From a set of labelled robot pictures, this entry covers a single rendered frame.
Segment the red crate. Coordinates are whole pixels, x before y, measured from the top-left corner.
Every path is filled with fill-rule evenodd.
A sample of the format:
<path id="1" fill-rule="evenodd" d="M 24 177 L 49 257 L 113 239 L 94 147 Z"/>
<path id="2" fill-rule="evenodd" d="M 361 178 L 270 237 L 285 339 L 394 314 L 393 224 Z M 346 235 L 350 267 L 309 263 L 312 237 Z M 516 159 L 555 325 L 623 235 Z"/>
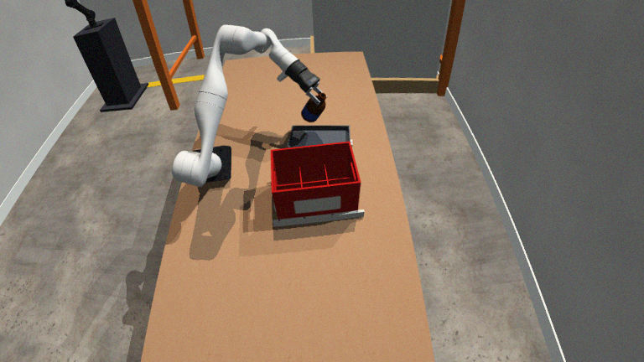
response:
<path id="1" fill-rule="evenodd" d="M 279 220 L 358 210 L 361 180 L 351 142 L 271 150 L 271 181 Z"/>

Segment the brown bottle with blue label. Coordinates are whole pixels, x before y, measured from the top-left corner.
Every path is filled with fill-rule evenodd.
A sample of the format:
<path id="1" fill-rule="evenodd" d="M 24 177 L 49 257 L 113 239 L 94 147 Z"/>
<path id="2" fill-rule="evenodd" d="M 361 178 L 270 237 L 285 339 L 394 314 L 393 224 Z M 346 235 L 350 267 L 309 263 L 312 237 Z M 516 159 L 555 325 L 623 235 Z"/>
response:
<path id="1" fill-rule="evenodd" d="M 317 98 L 321 101 L 319 105 L 309 98 L 301 111 L 302 118 L 307 122 L 315 122 L 325 109 L 326 94 L 323 92 L 319 93 Z"/>

